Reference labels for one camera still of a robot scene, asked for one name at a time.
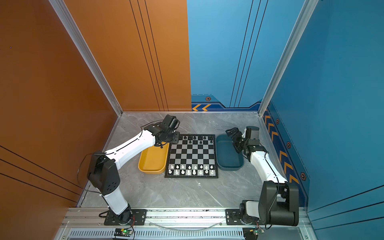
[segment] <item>yellow chevron arrow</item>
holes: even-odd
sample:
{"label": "yellow chevron arrow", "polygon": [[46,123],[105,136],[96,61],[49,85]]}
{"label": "yellow chevron arrow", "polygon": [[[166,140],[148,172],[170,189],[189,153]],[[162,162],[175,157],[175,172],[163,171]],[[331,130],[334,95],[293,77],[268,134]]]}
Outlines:
{"label": "yellow chevron arrow", "polygon": [[282,156],[282,155],[284,155],[284,156],[288,157],[288,156],[287,156],[287,154],[286,154],[285,152],[283,152],[283,151],[280,151],[280,162],[281,162],[281,156]]}
{"label": "yellow chevron arrow", "polygon": [[270,116],[265,116],[265,125],[266,125],[266,119],[271,118]]}
{"label": "yellow chevron arrow", "polygon": [[211,106],[211,104],[208,104],[207,106],[203,107],[203,110],[204,110],[204,111],[208,111],[208,110],[207,110],[207,107],[209,107],[209,106]]}
{"label": "yellow chevron arrow", "polygon": [[274,136],[274,135],[279,136],[279,135],[277,134],[277,132],[272,131],[272,142],[273,142],[273,136]]}
{"label": "yellow chevron arrow", "polygon": [[268,132],[270,132],[271,126],[274,127],[274,125],[272,123],[268,123]]}
{"label": "yellow chevron arrow", "polygon": [[196,112],[198,111],[196,108],[200,107],[201,104],[196,105],[192,110],[195,110]]}
{"label": "yellow chevron arrow", "polygon": [[291,165],[291,164],[288,164],[287,162],[284,162],[284,172],[285,172],[285,174],[287,174],[287,167],[289,167],[290,169],[292,169],[292,170],[293,170],[293,168],[292,168],[292,165]]}
{"label": "yellow chevron arrow", "polygon": [[299,183],[299,180],[297,180],[294,176],[292,176],[291,174],[289,175],[289,182],[292,182],[292,180],[294,180],[295,182],[297,182],[297,184],[300,184]]}

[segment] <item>black chessboard frame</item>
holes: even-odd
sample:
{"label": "black chessboard frame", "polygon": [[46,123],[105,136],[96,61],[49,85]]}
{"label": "black chessboard frame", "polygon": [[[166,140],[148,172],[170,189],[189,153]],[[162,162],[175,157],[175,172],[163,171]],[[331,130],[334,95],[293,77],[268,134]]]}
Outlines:
{"label": "black chessboard frame", "polygon": [[216,155],[216,136],[214,134],[180,134],[179,140],[184,140],[184,136],[187,136],[187,137],[189,137],[189,136],[192,136],[192,137],[194,137],[194,136],[196,136],[196,137],[212,136],[213,145],[214,145],[214,155],[215,155],[214,156],[215,175],[214,176],[208,176],[208,175],[190,175],[190,176],[188,176],[187,174],[185,174],[185,175],[169,175],[169,173],[168,173],[169,166],[170,166],[169,160],[170,160],[170,154],[171,154],[171,150],[172,150],[172,144],[169,144],[168,155],[167,155],[167,168],[164,172],[165,173],[164,177],[167,177],[167,178],[218,178],[218,167],[217,167],[217,158],[216,158],[217,157],[217,155]]}

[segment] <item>yellow plastic container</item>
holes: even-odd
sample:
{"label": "yellow plastic container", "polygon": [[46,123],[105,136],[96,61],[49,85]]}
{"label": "yellow plastic container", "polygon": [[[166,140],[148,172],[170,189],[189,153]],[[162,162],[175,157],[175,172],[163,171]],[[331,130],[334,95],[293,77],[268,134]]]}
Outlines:
{"label": "yellow plastic container", "polygon": [[149,147],[141,152],[139,170],[147,174],[161,174],[166,169],[169,143],[161,147]]}

